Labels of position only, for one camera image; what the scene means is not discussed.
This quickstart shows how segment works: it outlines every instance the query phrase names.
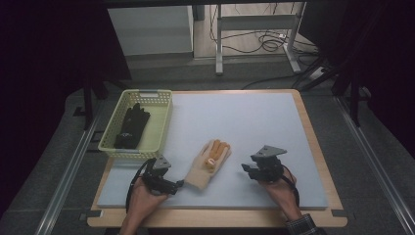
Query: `human hand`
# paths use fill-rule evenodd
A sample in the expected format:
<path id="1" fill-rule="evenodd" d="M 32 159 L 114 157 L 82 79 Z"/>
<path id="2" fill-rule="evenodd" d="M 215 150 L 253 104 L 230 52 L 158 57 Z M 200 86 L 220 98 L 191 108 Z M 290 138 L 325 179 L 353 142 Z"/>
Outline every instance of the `human hand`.
<path id="1" fill-rule="evenodd" d="M 122 223 L 119 234 L 135 234 L 143 219 L 150 215 L 167 198 L 166 194 L 153 195 L 141 177 L 139 177 L 134 183 L 128 213 Z"/>
<path id="2" fill-rule="evenodd" d="M 294 185 L 297 179 L 284 167 L 284 174 Z M 302 217 L 299 206 L 297 206 L 296 195 L 293 188 L 282 178 L 276 182 L 258 181 L 268 192 L 272 201 L 276 203 L 289 221 L 297 220 Z"/>

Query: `dark curtain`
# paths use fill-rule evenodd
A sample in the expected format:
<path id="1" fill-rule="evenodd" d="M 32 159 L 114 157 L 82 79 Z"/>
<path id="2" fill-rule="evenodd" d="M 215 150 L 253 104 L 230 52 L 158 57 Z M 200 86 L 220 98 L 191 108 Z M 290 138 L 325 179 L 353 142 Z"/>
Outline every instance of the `dark curtain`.
<path id="1" fill-rule="evenodd" d="M 415 158 L 415 3 L 391 1 L 381 15 L 361 63 L 369 107 Z"/>
<path id="2" fill-rule="evenodd" d="M 1 1 L 1 212 L 36 165 L 65 101 L 103 80 L 130 79 L 105 7 Z"/>

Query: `white board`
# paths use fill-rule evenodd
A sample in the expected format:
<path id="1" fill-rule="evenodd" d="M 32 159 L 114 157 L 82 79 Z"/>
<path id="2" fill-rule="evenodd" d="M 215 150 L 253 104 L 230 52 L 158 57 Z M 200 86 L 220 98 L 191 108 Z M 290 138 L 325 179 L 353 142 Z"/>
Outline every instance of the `white board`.
<path id="1" fill-rule="evenodd" d="M 328 207 L 299 112 L 290 93 L 173 94 L 173 112 L 163 155 L 172 167 L 166 180 L 183 179 L 193 158 L 210 139 L 231 145 L 232 155 L 204 191 L 186 185 L 169 196 L 165 208 L 273 208 L 265 190 L 241 164 L 264 145 L 285 149 L 279 159 L 297 177 L 300 207 Z M 140 163 L 115 160 L 98 201 L 101 208 L 123 208 Z"/>

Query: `yellow basket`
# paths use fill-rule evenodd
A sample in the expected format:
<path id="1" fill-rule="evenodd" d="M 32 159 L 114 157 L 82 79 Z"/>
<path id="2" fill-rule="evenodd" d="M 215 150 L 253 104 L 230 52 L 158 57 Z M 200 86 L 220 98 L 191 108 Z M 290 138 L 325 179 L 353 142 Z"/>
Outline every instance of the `yellow basket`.
<path id="1" fill-rule="evenodd" d="M 115 149 L 115 138 L 121 132 L 128 108 L 140 103 L 150 118 L 144 128 L 137 149 Z M 112 158 L 150 159 L 162 154 L 170 123 L 172 94 L 170 90 L 124 90 L 116 104 L 110 122 L 101 138 L 98 149 Z"/>

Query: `glove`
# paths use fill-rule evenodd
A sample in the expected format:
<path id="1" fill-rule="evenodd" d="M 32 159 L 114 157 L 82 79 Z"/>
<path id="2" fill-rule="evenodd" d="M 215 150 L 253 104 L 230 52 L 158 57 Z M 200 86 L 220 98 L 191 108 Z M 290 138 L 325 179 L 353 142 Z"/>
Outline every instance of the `glove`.
<path id="1" fill-rule="evenodd" d="M 220 140 L 210 140 L 195 157 L 192 167 L 184 181 L 200 190 L 204 190 L 210 179 L 217 173 L 226 159 L 231 155 L 230 146 Z"/>
<path id="2" fill-rule="evenodd" d="M 125 114 L 121 133 L 116 136 L 114 147 L 116 149 L 136 149 L 140 143 L 144 128 L 150 118 L 150 113 L 140 109 L 140 103 L 129 108 Z"/>

